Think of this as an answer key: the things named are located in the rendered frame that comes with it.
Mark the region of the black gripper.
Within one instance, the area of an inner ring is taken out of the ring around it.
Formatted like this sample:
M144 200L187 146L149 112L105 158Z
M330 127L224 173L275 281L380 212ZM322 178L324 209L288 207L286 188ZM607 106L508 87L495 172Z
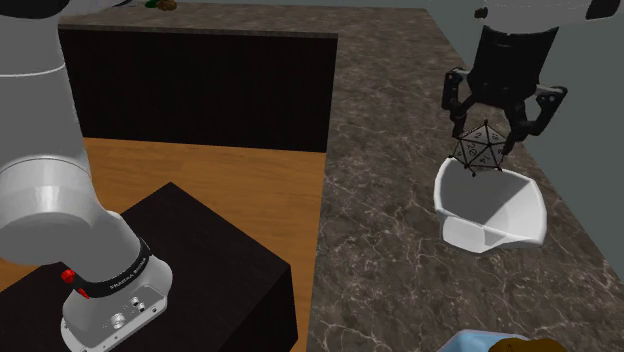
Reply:
M449 112L453 138L458 139L464 133L467 112L477 102L508 106L504 113L510 132L503 147L504 155L528 135L539 136L545 130L568 89L555 86L540 92L536 96L540 113L535 120L527 119L524 101L536 91L557 32L558 27L539 33L508 34L483 26L470 72L455 67L445 74L441 108ZM461 101L459 86L464 81L467 81L471 93Z

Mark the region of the white twenty-sided die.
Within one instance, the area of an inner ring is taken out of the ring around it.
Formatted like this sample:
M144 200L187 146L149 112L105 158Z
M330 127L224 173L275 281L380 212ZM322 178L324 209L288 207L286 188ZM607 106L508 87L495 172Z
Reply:
M456 137L450 158L457 160L473 177L478 173L502 171L506 138L485 120Z

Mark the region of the white angular bowl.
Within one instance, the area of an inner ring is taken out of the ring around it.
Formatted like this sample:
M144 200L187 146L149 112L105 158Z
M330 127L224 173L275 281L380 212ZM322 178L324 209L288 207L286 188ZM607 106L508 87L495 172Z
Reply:
M440 166L433 194L440 237L471 253L535 248L547 233L547 210L535 180L507 169L476 176L453 158Z

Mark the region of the light blue container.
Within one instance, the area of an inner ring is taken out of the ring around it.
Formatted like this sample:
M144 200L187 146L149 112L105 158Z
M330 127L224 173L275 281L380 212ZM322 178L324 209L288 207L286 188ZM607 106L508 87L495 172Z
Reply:
M527 340L527 337L518 334L464 329L452 336L436 352L488 352L494 344L507 338Z

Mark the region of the brown lumpy object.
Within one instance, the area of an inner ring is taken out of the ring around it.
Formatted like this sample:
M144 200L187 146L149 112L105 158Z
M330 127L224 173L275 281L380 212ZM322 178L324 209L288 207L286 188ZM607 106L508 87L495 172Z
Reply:
M559 342L550 339L523 340L519 338L501 339L492 345L488 352L568 352Z

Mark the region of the dark counter cabinet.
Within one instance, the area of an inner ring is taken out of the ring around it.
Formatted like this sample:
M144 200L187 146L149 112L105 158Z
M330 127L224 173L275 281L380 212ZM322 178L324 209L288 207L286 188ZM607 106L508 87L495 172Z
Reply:
M325 152L335 33L59 28L86 137Z

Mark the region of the dark robot stand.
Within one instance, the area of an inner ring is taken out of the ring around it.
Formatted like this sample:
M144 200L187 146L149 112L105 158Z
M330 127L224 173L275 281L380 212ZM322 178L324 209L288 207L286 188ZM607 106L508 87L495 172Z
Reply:
M123 212L169 264L166 310L111 352L290 352L298 339L290 265L173 183ZM0 292L0 352L70 352L61 337L65 265Z

